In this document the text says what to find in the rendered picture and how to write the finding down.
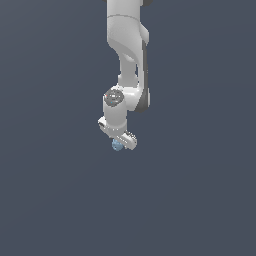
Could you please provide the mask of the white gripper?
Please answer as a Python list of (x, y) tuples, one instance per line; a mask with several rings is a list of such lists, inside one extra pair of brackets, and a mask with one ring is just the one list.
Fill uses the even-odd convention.
[(100, 129), (113, 141), (123, 145), (125, 149), (133, 150), (137, 146), (137, 138), (131, 132), (125, 130), (121, 135), (114, 135), (113, 130), (107, 126), (104, 116), (98, 120)]

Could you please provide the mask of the small light blue object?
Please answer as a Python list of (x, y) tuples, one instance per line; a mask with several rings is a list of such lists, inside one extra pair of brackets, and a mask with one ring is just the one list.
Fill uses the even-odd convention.
[(115, 151), (120, 151), (123, 149), (123, 145), (120, 142), (118, 142), (117, 140), (113, 139), (112, 140), (112, 148)]

